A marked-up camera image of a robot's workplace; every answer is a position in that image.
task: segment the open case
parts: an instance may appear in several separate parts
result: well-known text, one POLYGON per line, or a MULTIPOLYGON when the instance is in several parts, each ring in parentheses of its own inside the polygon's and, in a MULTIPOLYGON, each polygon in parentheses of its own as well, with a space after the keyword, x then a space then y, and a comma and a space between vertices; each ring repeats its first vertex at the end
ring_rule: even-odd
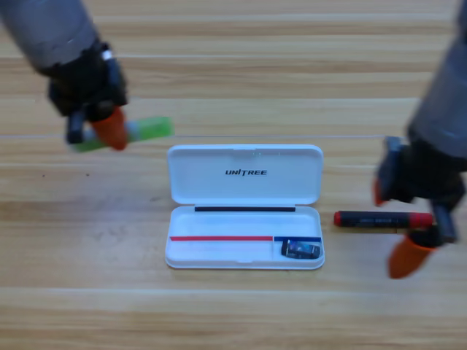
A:
POLYGON ((171 213, 166 243, 171 267, 311 270, 323 265, 320 215, 307 206, 320 196, 320 148, 179 145, 168 151, 168 164, 172 198, 186 205, 171 213), (284 256, 290 241, 318 254, 284 256))

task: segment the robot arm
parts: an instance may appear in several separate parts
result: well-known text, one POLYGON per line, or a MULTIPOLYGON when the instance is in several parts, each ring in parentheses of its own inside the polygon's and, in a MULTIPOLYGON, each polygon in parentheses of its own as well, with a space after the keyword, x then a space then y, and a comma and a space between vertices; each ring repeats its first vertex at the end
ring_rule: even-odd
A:
POLYGON ((451 217, 466 190, 467 171, 467 0, 460 7, 458 32, 408 125, 408 144, 386 138, 386 155, 374 185, 375 204, 427 199, 436 224, 410 230, 389 259, 393 278, 418 269, 440 246, 455 243, 451 217))
POLYGON ((126 146, 126 82, 80 0, 0 0, 4 26, 28 62, 49 78, 48 95, 67 117, 66 140, 86 122, 114 149, 126 146))

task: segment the black strip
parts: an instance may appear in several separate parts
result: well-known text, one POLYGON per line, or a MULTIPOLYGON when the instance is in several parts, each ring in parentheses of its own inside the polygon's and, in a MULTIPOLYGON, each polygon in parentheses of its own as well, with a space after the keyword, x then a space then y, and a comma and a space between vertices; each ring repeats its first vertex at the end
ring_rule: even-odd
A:
POLYGON ((195 211, 286 211, 294 212, 294 206, 196 206, 195 211))

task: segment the table surface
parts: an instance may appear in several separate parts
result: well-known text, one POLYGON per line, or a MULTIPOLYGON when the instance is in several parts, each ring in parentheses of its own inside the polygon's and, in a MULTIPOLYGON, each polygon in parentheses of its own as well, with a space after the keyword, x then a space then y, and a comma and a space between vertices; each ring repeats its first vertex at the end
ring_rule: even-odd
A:
MULTIPOLYGON (((0 33, 0 349, 466 349, 466 243, 387 277, 372 210, 383 135, 403 135, 452 36, 453 0, 89 0, 129 81, 129 119, 175 137, 70 153, 45 80, 0 33), (164 249, 174 144, 316 144, 317 271, 182 271, 164 249)), ((390 203, 387 210, 426 210, 390 203)), ((460 234, 467 207, 456 212, 460 234)))

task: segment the green marker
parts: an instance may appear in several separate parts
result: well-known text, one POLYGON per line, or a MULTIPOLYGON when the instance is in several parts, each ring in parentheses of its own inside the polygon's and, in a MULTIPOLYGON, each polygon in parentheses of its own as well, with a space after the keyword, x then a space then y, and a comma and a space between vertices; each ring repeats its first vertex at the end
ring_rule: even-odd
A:
MULTIPOLYGON (((128 143, 166 137, 173 134, 173 127, 169 117, 151 117, 141 120, 132 120, 125 123, 128 143)), ((109 148, 96 136, 93 129, 83 133, 84 142, 69 144, 70 148, 78 153, 92 152, 97 149, 109 148)))

